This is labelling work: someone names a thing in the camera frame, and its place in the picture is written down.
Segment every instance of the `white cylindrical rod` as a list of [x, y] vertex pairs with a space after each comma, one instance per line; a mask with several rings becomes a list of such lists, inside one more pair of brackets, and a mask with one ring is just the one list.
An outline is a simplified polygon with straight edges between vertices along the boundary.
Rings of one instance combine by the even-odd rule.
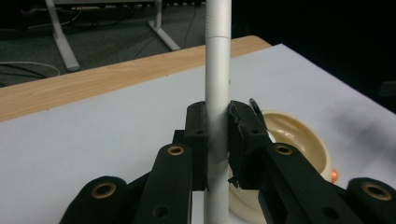
[[208, 118], [208, 186], [204, 222], [228, 220], [228, 118], [230, 103], [231, 0], [206, 1], [205, 101]]

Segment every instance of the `wooden table edge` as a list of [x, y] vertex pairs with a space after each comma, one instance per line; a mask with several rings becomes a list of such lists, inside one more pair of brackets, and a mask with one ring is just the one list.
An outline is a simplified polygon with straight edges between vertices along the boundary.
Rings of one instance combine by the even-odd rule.
[[[270, 44], [257, 36], [236, 38], [232, 40], [232, 57], [270, 47]], [[170, 76], [201, 65], [205, 65], [205, 46], [0, 88], [0, 121]]]

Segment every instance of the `white table surface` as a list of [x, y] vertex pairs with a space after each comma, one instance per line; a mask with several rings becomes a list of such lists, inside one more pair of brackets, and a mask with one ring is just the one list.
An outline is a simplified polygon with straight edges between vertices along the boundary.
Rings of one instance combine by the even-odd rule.
[[[293, 115], [312, 128], [339, 171], [396, 188], [396, 116], [283, 45], [232, 59], [231, 99]], [[102, 175], [131, 182], [184, 129], [205, 99], [198, 67], [0, 123], [0, 223], [58, 223], [81, 188]], [[202, 223], [194, 193], [193, 223]], [[230, 214], [229, 223], [244, 223]]]

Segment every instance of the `white pole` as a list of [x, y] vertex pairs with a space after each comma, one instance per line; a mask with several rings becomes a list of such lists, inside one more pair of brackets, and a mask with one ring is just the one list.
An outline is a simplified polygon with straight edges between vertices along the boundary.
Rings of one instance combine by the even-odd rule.
[[227, 107], [230, 103], [231, 0], [206, 1], [205, 101], [208, 118], [208, 186], [204, 222], [228, 219]]

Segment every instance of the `orange object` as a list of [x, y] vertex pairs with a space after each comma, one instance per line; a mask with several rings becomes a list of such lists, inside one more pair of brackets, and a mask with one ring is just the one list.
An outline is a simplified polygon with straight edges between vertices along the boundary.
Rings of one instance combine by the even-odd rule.
[[332, 169], [332, 183], [335, 183], [338, 179], [338, 171], [335, 169]]

